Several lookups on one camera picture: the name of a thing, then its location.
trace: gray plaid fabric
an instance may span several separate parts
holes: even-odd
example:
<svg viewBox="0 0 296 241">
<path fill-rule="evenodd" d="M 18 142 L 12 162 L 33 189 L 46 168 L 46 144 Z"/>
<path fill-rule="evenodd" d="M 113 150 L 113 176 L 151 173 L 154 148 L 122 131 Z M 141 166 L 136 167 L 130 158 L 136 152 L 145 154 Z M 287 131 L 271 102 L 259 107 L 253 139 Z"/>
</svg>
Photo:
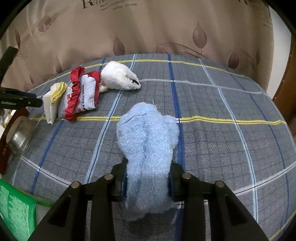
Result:
<svg viewBox="0 0 296 241">
<path fill-rule="evenodd" d="M 19 164 L 13 161 L 8 167 L 10 175 L 4 178 L 17 188 L 50 200 L 56 200 L 73 181 L 95 181 L 123 158 L 114 118 L 136 103 L 155 104 L 161 114 L 175 116 L 180 128 L 173 160 L 202 181 L 224 181 L 267 237 L 277 240 L 280 235 L 273 235 L 281 233 L 295 214 L 296 153 L 291 133 L 266 93 L 232 69 L 185 56 L 116 56 L 84 67 L 92 66 L 86 72 L 99 70 L 104 67 L 101 63 L 111 60 L 131 68 L 141 80 L 141 88 L 100 93 L 98 108 L 81 114 L 88 117 L 84 121 L 56 120 L 49 125 L 39 120 Z M 41 96 L 55 82 L 68 83 L 68 72 L 32 92 Z M 30 118 L 44 116 L 43 107 L 28 110 Z M 207 203 L 205 206 L 209 240 Z M 180 228 L 176 223 L 181 217 L 182 204 L 176 204 L 163 214 L 148 214 L 127 223 L 120 205 L 113 204 L 117 241 L 178 240 Z"/>
</svg>

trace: red and white bag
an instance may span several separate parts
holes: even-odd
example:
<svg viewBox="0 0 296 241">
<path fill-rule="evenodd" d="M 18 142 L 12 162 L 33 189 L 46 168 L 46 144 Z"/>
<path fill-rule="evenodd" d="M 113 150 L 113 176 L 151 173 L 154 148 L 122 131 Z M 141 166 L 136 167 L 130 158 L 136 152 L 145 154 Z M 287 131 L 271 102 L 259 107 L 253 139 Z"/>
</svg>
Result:
<svg viewBox="0 0 296 241">
<path fill-rule="evenodd" d="M 101 84 L 101 71 L 84 74 L 85 68 L 78 66 L 70 74 L 67 87 L 59 105 L 58 116 L 69 121 L 77 120 L 77 113 L 97 108 Z"/>
</svg>

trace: dark tip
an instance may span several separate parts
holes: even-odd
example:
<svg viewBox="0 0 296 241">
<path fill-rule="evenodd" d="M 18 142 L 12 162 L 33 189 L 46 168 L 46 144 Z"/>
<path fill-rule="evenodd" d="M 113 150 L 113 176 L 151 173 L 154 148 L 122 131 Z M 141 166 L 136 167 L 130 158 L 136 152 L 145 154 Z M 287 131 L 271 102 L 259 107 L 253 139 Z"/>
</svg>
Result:
<svg viewBox="0 0 296 241">
<path fill-rule="evenodd" d="M 132 80 L 133 83 L 136 83 L 137 85 L 139 85 L 139 82 L 136 80 Z"/>
</svg>

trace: stainless steel bowl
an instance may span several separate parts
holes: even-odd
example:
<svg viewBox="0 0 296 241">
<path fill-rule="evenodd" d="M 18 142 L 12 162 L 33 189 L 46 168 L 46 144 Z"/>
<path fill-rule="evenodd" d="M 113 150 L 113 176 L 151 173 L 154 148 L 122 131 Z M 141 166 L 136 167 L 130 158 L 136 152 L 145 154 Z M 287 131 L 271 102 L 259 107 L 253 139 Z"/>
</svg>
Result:
<svg viewBox="0 0 296 241">
<path fill-rule="evenodd" d="M 6 143 L 14 157 L 21 156 L 28 145 L 35 127 L 36 121 L 30 120 L 25 116 L 20 116 L 11 125 L 7 133 Z"/>
</svg>

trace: black clamp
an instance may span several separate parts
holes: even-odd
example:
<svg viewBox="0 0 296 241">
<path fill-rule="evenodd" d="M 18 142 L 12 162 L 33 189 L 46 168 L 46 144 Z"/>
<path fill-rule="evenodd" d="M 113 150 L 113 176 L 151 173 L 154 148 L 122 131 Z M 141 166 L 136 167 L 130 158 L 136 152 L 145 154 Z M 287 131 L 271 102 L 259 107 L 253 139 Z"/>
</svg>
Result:
<svg viewBox="0 0 296 241">
<path fill-rule="evenodd" d="M 87 203 L 92 200 L 90 240 L 115 241 L 112 202 L 126 194 L 127 159 L 96 182 L 73 182 L 48 211 L 28 241 L 85 240 Z M 205 241 L 204 200 L 208 201 L 212 241 L 268 241 L 260 226 L 222 181 L 199 181 L 171 164 L 169 192 L 173 201 L 184 201 L 182 241 Z"/>
</svg>

